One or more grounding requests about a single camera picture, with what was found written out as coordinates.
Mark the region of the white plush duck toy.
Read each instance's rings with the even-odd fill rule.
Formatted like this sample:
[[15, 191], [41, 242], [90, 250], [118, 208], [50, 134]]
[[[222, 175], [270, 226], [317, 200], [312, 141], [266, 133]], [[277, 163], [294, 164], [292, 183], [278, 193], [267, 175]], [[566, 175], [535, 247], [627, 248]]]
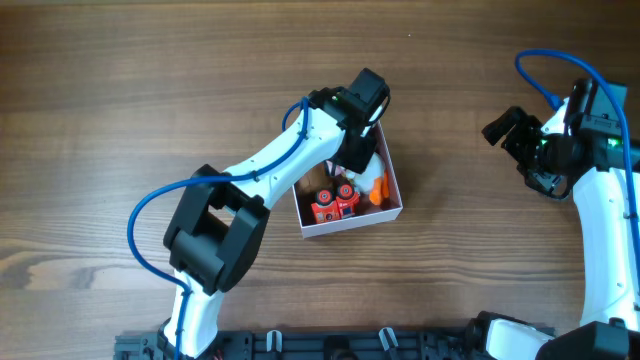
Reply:
[[345, 176], [362, 195], [368, 197], [373, 205], [379, 206], [389, 197], [386, 164], [378, 153], [372, 155], [362, 173], [347, 170]]

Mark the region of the pink plush pig toy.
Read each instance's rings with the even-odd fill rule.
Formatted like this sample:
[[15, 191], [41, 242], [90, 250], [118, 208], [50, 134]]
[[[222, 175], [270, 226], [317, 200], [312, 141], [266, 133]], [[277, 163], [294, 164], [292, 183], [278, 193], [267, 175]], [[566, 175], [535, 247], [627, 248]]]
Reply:
[[354, 175], [350, 173], [348, 169], [330, 160], [326, 160], [324, 162], [324, 167], [325, 167], [326, 175], [335, 181], [342, 181], [342, 182], [354, 181]]

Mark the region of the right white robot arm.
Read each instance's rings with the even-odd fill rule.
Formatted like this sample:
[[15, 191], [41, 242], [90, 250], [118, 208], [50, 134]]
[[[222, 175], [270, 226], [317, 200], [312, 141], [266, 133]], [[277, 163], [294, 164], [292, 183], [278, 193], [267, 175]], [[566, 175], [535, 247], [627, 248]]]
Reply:
[[571, 95], [545, 123], [509, 108], [482, 131], [516, 161], [526, 185], [577, 207], [584, 250], [585, 296], [578, 328], [558, 337], [503, 315], [480, 313], [469, 322], [465, 346], [491, 359], [636, 359], [639, 356], [639, 275], [631, 220], [621, 122], [613, 95], [592, 79], [576, 81]]

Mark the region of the brown plush bear toy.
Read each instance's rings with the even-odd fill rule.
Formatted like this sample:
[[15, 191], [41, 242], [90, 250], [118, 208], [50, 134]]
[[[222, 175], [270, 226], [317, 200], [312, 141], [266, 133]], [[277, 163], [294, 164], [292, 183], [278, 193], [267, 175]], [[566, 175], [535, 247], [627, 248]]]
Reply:
[[301, 194], [316, 193], [329, 188], [332, 184], [332, 178], [327, 174], [326, 163], [321, 162], [296, 183], [296, 190]]

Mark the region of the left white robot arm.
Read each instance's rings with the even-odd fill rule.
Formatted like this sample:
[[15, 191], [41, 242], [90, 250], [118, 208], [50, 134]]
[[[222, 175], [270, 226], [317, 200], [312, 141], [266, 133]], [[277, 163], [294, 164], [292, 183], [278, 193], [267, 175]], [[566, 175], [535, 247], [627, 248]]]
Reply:
[[180, 282], [158, 334], [167, 358], [210, 350], [224, 295], [255, 261], [270, 211], [289, 188], [324, 161], [366, 172], [377, 146], [370, 131], [389, 102], [385, 80], [365, 68], [348, 87], [303, 97], [295, 122], [255, 155], [222, 172], [203, 165], [188, 179], [163, 238]]

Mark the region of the red toy fire truck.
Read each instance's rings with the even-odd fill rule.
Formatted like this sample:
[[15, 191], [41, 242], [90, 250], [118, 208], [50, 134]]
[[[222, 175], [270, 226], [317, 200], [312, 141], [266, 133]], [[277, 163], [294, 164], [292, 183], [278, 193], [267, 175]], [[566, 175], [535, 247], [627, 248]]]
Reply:
[[349, 183], [334, 190], [320, 190], [311, 204], [313, 218], [317, 224], [322, 224], [353, 217], [359, 202], [359, 192]]

